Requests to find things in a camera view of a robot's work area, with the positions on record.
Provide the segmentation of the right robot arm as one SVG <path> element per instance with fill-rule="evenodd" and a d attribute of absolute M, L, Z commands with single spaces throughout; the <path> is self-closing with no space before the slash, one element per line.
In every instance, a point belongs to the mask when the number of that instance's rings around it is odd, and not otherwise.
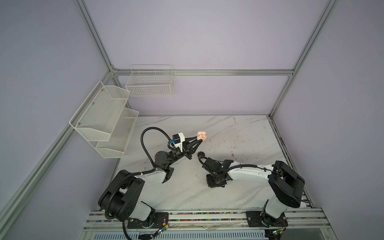
<path fill-rule="evenodd" d="M 224 188 L 228 181 L 248 181 L 270 186 L 274 192 L 267 199 L 260 212 L 260 224 L 266 228 L 276 227 L 283 221 L 283 213 L 288 208 L 299 208 L 301 203 L 309 203 L 303 199 L 305 180 L 285 162 L 276 161 L 272 165 L 257 166 L 241 164 L 233 160 L 222 162 L 198 153 L 202 168 L 209 174 L 206 176 L 210 188 Z"/>

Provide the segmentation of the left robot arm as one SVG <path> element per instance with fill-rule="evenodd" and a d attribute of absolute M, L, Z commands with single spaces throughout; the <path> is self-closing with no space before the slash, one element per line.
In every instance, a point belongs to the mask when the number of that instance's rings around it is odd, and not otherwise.
<path fill-rule="evenodd" d="M 147 132 L 154 130 L 162 133 L 168 140 L 166 151 L 159 151 L 151 157 L 144 143 Z M 183 133 L 170 137 L 158 127 L 146 128 L 140 137 L 141 146 L 152 168 L 147 171 L 131 173 L 119 171 L 98 200 L 106 220 L 137 220 L 148 227 L 154 222 L 155 209 L 143 202 L 141 193 L 145 187 L 164 184 L 174 173 L 173 164 L 183 158 L 192 159 L 198 147 L 207 139 L 206 132 L 200 131 L 195 137 L 186 138 Z"/>

